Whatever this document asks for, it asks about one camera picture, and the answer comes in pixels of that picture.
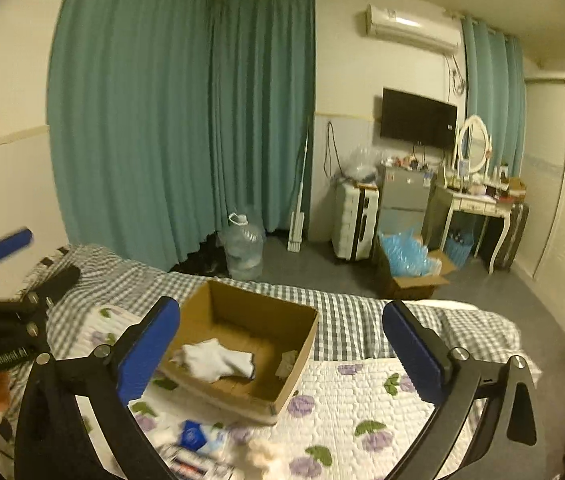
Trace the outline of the floral tissue pack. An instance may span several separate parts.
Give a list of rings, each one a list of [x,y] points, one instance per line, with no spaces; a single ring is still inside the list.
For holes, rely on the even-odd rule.
[[[244,472],[232,465],[220,463],[176,444],[164,444],[156,452],[168,465],[175,479],[180,480],[242,480]]]

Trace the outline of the blue small tissue pack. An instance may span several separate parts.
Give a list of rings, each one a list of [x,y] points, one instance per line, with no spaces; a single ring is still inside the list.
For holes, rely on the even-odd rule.
[[[220,457],[225,452],[228,434],[222,424],[206,425],[187,419],[183,422],[178,445],[202,455]]]

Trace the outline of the white socks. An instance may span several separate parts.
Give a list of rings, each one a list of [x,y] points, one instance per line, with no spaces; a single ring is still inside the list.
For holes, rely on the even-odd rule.
[[[216,338],[198,344],[184,344],[176,350],[171,363],[182,366],[201,382],[217,382],[224,377],[253,379],[254,354],[224,347]]]

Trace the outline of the cream lace cloth bundle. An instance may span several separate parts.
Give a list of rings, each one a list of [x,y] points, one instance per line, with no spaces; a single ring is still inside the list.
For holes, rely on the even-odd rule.
[[[289,449],[280,443],[263,438],[251,438],[236,445],[235,458],[252,480],[290,479]]]

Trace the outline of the floor cardboard box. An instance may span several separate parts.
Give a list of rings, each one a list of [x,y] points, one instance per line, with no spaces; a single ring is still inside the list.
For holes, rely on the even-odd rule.
[[[372,253],[372,262],[375,263],[375,277],[373,278],[373,290],[385,299],[420,300],[429,299],[436,292],[436,289],[449,284],[449,274],[456,271],[456,266],[450,258],[442,252],[435,250],[432,257],[441,263],[441,271],[436,275],[417,276],[395,276],[389,265],[380,242],[375,241]]]

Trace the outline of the white floral quilt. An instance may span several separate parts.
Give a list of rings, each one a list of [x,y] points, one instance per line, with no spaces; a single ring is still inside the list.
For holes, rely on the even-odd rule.
[[[520,332],[500,315],[470,309],[468,304],[433,301],[407,304],[427,327],[433,328],[448,347],[463,347],[483,361],[504,363],[514,354],[526,358]],[[89,311],[68,357],[87,356],[104,342],[115,342],[123,330],[139,321],[137,315],[106,306],[106,313]],[[384,339],[382,330],[377,341]],[[267,442],[276,448],[272,471],[276,479],[379,479],[397,464],[433,414],[434,406],[420,400],[403,365],[386,339],[380,342],[380,358],[353,361],[309,359],[299,378],[299,393],[282,410],[274,426],[246,422],[236,414],[209,402],[196,400],[156,372],[142,396],[130,408],[142,431],[159,452],[173,451],[186,419],[205,427],[220,427],[225,438],[225,462],[237,466],[249,443]],[[87,433],[98,460],[116,477],[125,478],[115,462],[94,410],[85,398],[77,398]]]

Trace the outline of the white dressing table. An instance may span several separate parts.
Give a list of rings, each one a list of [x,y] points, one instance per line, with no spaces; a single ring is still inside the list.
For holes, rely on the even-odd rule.
[[[460,193],[434,185],[423,220],[421,234],[424,244],[430,248],[443,250],[454,223],[467,228],[471,226],[473,230],[480,229],[473,246],[474,255],[477,257],[483,245],[488,222],[491,219],[500,219],[503,226],[487,267],[488,273],[493,274],[499,250],[503,247],[511,228],[512,208],[512,204],[499,202],[493,197]]]

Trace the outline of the grey mini fridge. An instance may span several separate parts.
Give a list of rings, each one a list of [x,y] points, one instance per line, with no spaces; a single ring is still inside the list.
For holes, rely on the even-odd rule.
[[[381,188],[378,231],[384,235],[420,234],[431,192],[431,174],[386,168]]]

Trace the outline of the white louvered wardrobe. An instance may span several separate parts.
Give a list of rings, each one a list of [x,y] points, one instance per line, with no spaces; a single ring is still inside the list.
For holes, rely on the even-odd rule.
[[[529,218],[513,268],[565,333],[565,73],[527,78],[521,178]]]

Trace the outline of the clear water jug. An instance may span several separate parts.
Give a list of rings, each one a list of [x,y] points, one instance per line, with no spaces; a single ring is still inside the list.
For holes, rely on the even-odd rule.
[[[254,281],[263,271],[265,232],[246,214],[232,212],[228,224],[220,231],[230,277],[237,281]]]

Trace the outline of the large teal curtain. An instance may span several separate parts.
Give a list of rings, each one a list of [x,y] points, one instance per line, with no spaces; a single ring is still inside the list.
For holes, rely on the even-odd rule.
[[[315,0],[63,0],[47,119],[69,240],[166,270],[252,212],[286,228]]]

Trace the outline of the oval vanity mirror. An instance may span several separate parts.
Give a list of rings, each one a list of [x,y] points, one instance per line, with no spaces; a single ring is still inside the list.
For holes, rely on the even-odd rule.
[[[460,177],[487,174],[491,158],[491,135],[480,116],[471,115],[456,136],[455,168]]]

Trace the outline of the teal window curtain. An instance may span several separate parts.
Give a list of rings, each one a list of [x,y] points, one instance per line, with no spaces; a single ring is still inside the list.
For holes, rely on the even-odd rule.
[[[523,51],[517,37],[497,32],[467,15],[461,20],[467,71],[467,114],[491,135],[491,169],[521,171],[525,141],[526,87]]]

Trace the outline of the white air conditioner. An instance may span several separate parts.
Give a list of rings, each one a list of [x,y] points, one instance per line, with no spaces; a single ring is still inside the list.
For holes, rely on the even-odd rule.
[[[459,32],[451,25],[391,9],[378,8],[373,4],[367,6],[366,28],[370,37],[408,44],[445,55],[455,54],[460,47]]]

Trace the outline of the black wall television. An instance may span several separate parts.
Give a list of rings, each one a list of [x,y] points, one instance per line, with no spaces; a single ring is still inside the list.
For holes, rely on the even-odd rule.
[[[450,151],[455,146],[457,107],[453,104],[385,88],[380,136]]]

